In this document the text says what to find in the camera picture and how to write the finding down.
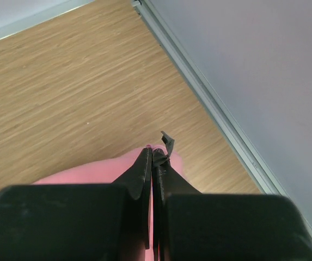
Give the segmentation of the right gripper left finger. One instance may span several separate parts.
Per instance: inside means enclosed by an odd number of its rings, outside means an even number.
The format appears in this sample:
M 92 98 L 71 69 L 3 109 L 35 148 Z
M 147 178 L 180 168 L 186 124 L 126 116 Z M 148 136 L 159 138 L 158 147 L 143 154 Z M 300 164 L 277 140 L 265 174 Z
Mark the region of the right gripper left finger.
M 152 150 L 111 183 L 12 185 L 0 191 L 0 260 L 144 260 Z

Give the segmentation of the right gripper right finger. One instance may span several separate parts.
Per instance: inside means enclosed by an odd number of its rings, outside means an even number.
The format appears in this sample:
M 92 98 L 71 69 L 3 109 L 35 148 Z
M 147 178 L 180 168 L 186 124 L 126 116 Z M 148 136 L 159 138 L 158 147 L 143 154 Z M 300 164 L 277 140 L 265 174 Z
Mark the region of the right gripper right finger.
M 153 152 L 155 260 L 312 260 L 301 214 L 278 195 L 203 194 L 171 165 L 174 139 Z

